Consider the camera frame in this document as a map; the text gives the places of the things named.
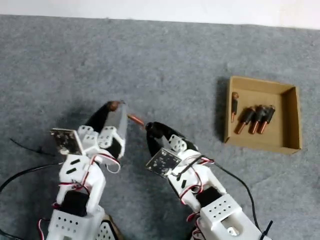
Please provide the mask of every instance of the white wall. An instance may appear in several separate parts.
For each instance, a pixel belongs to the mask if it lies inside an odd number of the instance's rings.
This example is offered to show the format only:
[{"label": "white wall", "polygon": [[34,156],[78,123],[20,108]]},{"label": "white wall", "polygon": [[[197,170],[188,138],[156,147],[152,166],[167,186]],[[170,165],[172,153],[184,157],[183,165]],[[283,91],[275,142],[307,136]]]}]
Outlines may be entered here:
[{"label": "white wall", "polygon": [[320,29],[319,0],[0,0],[0,14]]}]

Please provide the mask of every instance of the gray carpet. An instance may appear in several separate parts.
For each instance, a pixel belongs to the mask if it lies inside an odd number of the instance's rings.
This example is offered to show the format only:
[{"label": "gray carpet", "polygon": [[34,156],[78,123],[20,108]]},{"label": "gray carpet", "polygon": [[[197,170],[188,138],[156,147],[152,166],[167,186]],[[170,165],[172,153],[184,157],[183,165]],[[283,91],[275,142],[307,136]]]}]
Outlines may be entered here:
[{"label": "gray carpet", "polygon": [[[300,87],[303,149],[283,155],[222,143],[226,83],[232,75]],[[53,127],[74,128],[108,100],[123,99],[146,121],[176,128],[243,178],[274,240],[320,236],[320,31],[109,19],[0,16],[0,183],[61,158]],[[184,240],[191,212],[162,178],[144,169],[144,133],[130,123],[120,174],[107,174],[101,205],[128,240]],[[214,174],[252,219],[244,187]],[[25,175],[0,196],[0,226],[37,239],[51,216],[58,167]]]}]

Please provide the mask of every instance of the copper cylinder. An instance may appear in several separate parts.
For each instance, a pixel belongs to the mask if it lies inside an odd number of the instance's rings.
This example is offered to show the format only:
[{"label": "copper cylinder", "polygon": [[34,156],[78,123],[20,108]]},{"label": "copper cylinder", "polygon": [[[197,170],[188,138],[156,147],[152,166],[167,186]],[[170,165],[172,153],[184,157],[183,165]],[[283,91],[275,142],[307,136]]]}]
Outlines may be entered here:
[{"label": "copper cylinder", "polygon": [[128,118],[129,118],[130,120],[134,121],[136,124],[138,124],[138,125],[140,125],[140,126],[142,126],[142,127],[145,126],[144,121],[142,121],[142,120],[141,120],[140,118],[138,118],[136,115],[134,115],[134,114],[128,114],[127,116],[128,116]]},{"label": "copper cylinder", "polygon": [[259,126],[259,122],[258,121],[255,121],[252,125],[252,129],[251,129],[251,134],[255,134],[257,129],[258,129],[258,126]]},{"label": "copper cylinder", "polygon": [[240,134],[241,131],[244,129],[246,123],[245,122],[240,122],[235,130],[236,134]]},{"label": "copper cylinder", "polygon": [[233,123],[235,121],[235,112],[231,113],[231,122]]},{"label": "copper cylinder", "polygon": [[121,104],[121,101],[110,101],[108,102],[108,108],[111,112],[114,112],[118,109],[119,104]]},{"label": "copper cylinder", "polygon": [[263,134],[263,133],[264,133],[267,124],[268,124],[267,121],[264,121],[264,122],[262,123],[261,127],[260,127],[259,130],[258,130],[258,133],[259,133],[259,134]]}]

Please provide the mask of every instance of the red wire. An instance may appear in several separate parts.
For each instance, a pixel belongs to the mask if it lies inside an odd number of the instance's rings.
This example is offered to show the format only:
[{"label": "red wire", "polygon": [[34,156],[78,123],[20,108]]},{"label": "red wire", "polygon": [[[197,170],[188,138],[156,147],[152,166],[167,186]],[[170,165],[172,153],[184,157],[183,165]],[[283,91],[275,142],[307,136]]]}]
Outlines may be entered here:
[{"label": "red wire", "polygon": [[40,219],[38,220],[38,222],[37,222],[37,225],[36,225],[41,240],[45,240],[44,232],[43,232],[42,229],[41,229],[41,221],[42,221],[42,220],[44,220],[44,221],[49,221],[49,220],[47,220],[47,219],[45,219],[45,218],[40,218]]},{"label": "red wire", "polygon": [[193,213],[191,213],[191,214],[186,218],[186,221],[187,221],[187,222],[191,222],[192,219],[194,219],[194,217],[195,217],[196,215],[199,215],[199,214],[200,214],[199,212],[193,212]]},{"label": "red wire", "polygon": [[199,180],[199,182],[200,182],[200,185],[198,185],[198,184],[191,185],[191,186],[187,187],[186,190],[184,190],[184,192],[180,195],[180,201],[181,201],[182,204],[184,204],[184,205],[186,205],[186,203],[182,200],[182,198],[183,198],[183,196],[184,196],[190,189],[193,189],[193,188],[195,188],[195,187],[199,187],[200,189],[199,189],[198,192],[196,192],[196,194],[200,194],[200,193],[204,190],[204,187],[203,187],[203,185],[202,185],[202,181],[201,181],[201,178],[200,178],[199,174],[197,173],[197,171],[196,171],[193,167],[191,167],[191,168],[193,169],[196,177],[198,178],[198,180]]},{"label": "red wire", "polygon": [[198,224],[198,220],[199,220],[199,218],[197,218],[197,219],[195,220],[195,226],[199,229],[199,232],[201,233],[203,239],[206,240],[205,235],[204,235],[203,232],[200,230],[200,227],[199,227],[199,224]]}]

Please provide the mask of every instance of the cable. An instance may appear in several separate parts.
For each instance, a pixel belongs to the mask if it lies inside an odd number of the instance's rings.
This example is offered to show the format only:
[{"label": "cable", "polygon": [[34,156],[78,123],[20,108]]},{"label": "cable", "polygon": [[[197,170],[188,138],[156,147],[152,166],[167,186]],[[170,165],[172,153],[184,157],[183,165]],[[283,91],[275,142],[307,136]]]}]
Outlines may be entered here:
[{"label": "cable", "polygon": [[266,227],[266,230],[262,233],[260,240],[263,240],[265,238],[265,236],[268,235],[268,232],[269,232],[273,223],[274,223],[274,221],[272,221],[272,220],[269,222],[268,226]]},{"label": "cable", "polygon": [[19,147],[21,147],[23,149],[29,150],[29,151],[37,153],[37,154],[44,154],[44,155],[47,155],[47,156],[55,157],[54,154],[42,151],[42,147],[40,147],[39,150],[34,150],[34,149],[28,148],[26,146],[23,146],[22,144],[18,143],[17,141],[13,140],[12,138],[10,138],[10,140],[11,140],[11,142],[13,142],[14,144],[18,145]]},{"label": "cable", "polygon": [[181,178],[181,175],[183,173],[185,173],[189,168],[191,168],[191,166],[193,164],[195,164],[199,159],[205,157],[205,155],[200,155],[198,157],[196,157],[192,162],[190,162],[181,172],[179,172],[177,175],[176,175],[176,180],[179,181],[179,179]]},{"label": "cable", "polygon": [[195,220],[195,226],[198,228],[198,231],[201,233],[203,239],[206,240],[205,235],[204,235],[203,232],[200,230],[198,220],[199,220],[199,217]]},{"label": "cable", "polygon": [[[35,171],[38,171],[38,170],[41,170],[41,169],[46,169],[46,168],[49,168],[49,167],[53,167],[53,166],[58,166],[58,165],[61,165],[63,164],[63,162],[59,162],[59,163],[52,163],[52,164],[45,164],[45,165],[41,165],[41,166],[36,166],[36,167],[32,167],[32,168],[29,168],[29,169],[26,169],[26,170],[23,170],[21,172],[18,172],[17,174],[9,177],[1,186],[0,186],[0,194],[1,192],[4,190],[4,188],[9,184],[11,183],[14,179],[22,176],[22,175],[25,175],[25,174],[28,174],[28,173],[32,173],[32,172],[35,172]],[[0,235],[4,236],[4,237],[7,237],[9,239],[14,239],[14,240],[24,240],[23,238],[20,238],[18,236],[14,236],[14,235],[11,235],[9,233],[6,233],[5,231],[3,231],[2,229],[0,229]]]},{"label": "cable", "polygon": [[112,157],[112,156],[110,156],[110,155],[108,155],[108,154],[104,154],[104,153],[98,153],[97,155],[98,155],[98,156],[103,156],[104,158],[107,158],[107,159],[113,161],[116,165],[118,165],[118,169],[117,169],[116,171],[111,171],[111,170],[109,169],[109,167],[108,167],[108,164],[106,164],[105,167],[106,167],[106,169],[108,170],[109,173],[117,174],[117,173],[120,172],[120,170],[121,170],[121,165],[120,165],[120,163],[118,162],[117,159],[115,159],[114,157]]},{"label": "cable", "polygon": [[60,182],[60,183],[59,183],[59,186],[72,186],[72,187],[71,187],[71,190],[72,190],[72,191],[85,189],[86,193],[87,193],[88,195],[90,195],[89,189],[88,189],[85,185],[82,185],[82,184],[80,184],[80,183],[78,183],[78,182]]},{"label": "cable", "polygon": [[37,224],[36,224],[36,227],[37,227],[38,232],[39,232],[39,235],[40,235],[40,239],[41,239],[41,240],[45,240],[44,232],[43,232],[42,229],[41,229],[41,221],[42,221],[42,220],[43,220],[43,221],[47,221],[47,222],[50,222],[50,220],[45,219],[45,218],[40,218],[40,219],[38,220]]},{"label": "cable", "polygon": [[260,230],[258,220],[257,220],[257,215],[256,215],[255,201],[254,201],[254,198],[252,197],[251,191],[250,191],[249,187],[247,186],[247,184],[244,181],[242,181],[239,177],[237,177],[236,175],[234,175],[231,172],[229,172],[228,170],[224,169],[220,164],[215,163],[214,165],[216,165],[218,168],[220,168],[225,173],[229,174],[231,177],[234,177],[235,179],[237,179],[245,187],[246,191],[249,194],[250,200],[251,200],[252,215],[253,215],[254,224]]}]

